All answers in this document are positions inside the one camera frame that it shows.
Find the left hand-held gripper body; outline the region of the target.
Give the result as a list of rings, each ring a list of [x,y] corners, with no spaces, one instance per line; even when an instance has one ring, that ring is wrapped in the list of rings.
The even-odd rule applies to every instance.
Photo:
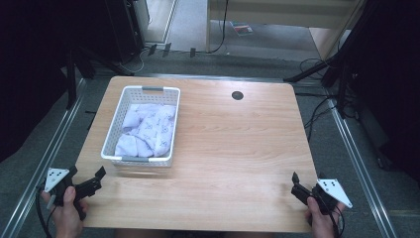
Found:
[[[49,168],[44,192],[47,192],[51,196],[51,204],[55,206],[63,206],[64,192],[69,186],[73,186],[76,190],[76,197],[74,200],[74,206],[78,211],[79,218],[83,221],[86,217],[86,213],[83,211],[79,201],[86,196],[92,196],[98,189],[102,187],[101,181],[90,178],[80,184],[74,184],[72,180],[68,179],[69,169],[55,169]]]

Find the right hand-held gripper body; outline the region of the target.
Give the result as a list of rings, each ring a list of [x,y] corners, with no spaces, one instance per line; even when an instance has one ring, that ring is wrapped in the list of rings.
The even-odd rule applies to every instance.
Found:
[[[333,212],[339,202],[348,208],[353,207],[343,187],[336,179],[317,179],[317,183],[311,189],[299,182],[299,184],[293,185],[291,193],[305,205],[307,205],[308,197],[314,197],[323,215]]]

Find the person's left hand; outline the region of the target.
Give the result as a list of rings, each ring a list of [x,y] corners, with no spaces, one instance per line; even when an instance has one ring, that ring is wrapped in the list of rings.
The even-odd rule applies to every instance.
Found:
[[[84,224],[74,206],[75,197],[75,188],[69,186],[64,192],[63,206],[53,205],[50,209],[55,238],[79,238],[82,234]]]

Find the person's right hand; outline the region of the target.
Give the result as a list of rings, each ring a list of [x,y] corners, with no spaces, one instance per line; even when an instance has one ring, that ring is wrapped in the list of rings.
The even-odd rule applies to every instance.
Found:
[[[305,219],[312,220],[311,230],[313,238],[337,238],[337,229],[334,228],[333,220],[339,223],[339,217],[345,210],[346,205],[339,202],[332,215],[323,215],[320,211],[317,200],[314,197],[307,198],[307,210]]]

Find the white patterned cloth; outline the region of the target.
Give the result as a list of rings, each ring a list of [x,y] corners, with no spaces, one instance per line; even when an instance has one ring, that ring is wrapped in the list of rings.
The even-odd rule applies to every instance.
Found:
[[[133,104],[124,118],[115,155],[158,158],[169,152],[176,107],[165,104]]]

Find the white perforated plastic basket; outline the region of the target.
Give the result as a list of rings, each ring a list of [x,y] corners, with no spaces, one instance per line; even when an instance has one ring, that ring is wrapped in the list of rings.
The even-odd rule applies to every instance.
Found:
[[[179,108],[180,89],[162,86],[126,86],[120,96],[111,125],[109,127],[101,157],[110,160],[114,165],[139,166],[139,167],[170,167],[176,131],[177,113]],[[174,130],[169,152],[158,158],[121,157],[115,155],[115,147],[122,135],[122,124],[129,107],[133,104],[165,104],[176,107]]]

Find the black metal stand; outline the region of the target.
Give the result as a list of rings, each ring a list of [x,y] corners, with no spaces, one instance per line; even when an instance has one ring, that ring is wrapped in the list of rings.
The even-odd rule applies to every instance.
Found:
[[[66,87],[67,87],[67,105],[66,109],[70,109],[76,101],[76,81],[75,81],[75,70],[85,77],[92,78],[95,74],[95,69],[90,63],[91,60],[96,60],[105,67],[116,72],[118,75],[133,75],[127,69],[122,69],[120,66],[112,64],[110,60],[107,60],[93,51],[83,47],[68,47],[65,51],[66,60]]]
[[[300,73],[284,78],[284,82],[295,83],[306,77],[311,76],[314,73],[325,69],[323,76],[321,77],[321,84],[323,87],[331,88],[332,86],[337,87],[337,110],[342,119],[345,115],[345,94],[346,94],[346,82],[348,66],[343,62],[343,59],[335,54],[328,59],[318,59],[317,62],[310,68],[301,71]]]

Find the dark curtain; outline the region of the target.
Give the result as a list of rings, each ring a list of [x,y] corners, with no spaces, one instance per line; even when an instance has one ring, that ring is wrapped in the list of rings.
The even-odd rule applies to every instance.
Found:
[[[0,163],[67,92],[65,51],[89,0],[0,0]]]
[[[420,0],[367,0],[343,49],[380,166],[420,183]]]

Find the black cabinet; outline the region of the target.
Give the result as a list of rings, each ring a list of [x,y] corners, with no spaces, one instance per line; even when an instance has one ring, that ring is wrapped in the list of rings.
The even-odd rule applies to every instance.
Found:
[[[136,13],[137,4],[137,0],[106,0],[118,61],[122,63],[128,62],[144,47],[144,37]]]

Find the book with red cover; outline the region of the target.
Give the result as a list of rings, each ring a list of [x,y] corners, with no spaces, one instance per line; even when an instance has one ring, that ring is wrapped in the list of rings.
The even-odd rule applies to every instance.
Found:
[[[254,33],[251,26],[247,23],[231,21],[231,26],[233,27],[237,35],[240,37],[252,35]]]

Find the light wooden furniture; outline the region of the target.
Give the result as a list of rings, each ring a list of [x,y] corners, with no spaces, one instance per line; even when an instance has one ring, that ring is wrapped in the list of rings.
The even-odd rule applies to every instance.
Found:
[[[334,54],[344,33],[356,22],[367,0],[206,0],[206,48],[210,21],[229,20],[305,27],[322,60]]]

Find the aluminium floor rail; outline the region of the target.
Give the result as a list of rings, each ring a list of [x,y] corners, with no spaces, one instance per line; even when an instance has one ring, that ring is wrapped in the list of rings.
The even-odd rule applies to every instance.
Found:
[[[61,147],[61,144],[70,128],[72,121],[80,107],[86,90],[86,80],[81,78],[76,83],[76,99],[73,105],[63,112],[61,120],[54,131],[52,138],[40,158],[40,161],[30,173],[23,175],[28,179],[28,184],[20,197],[16,200],[16,206],[8,219],[4,230],[0,232],[0,238],[16,238],[23,227],[28,214],[38,198],[39,185],[45,180],[45,176],[53,164],[53,161]]]
[[[398,238],[382,199],[371,180],[368,169],[350,131],[347,121],[343,119],[338,112],[334,99],[329,99],[328,104],[332,109],[335,124],[348,151],[352,165],[357,174],[358,181],[364,191],[368,206],[382,238]]]

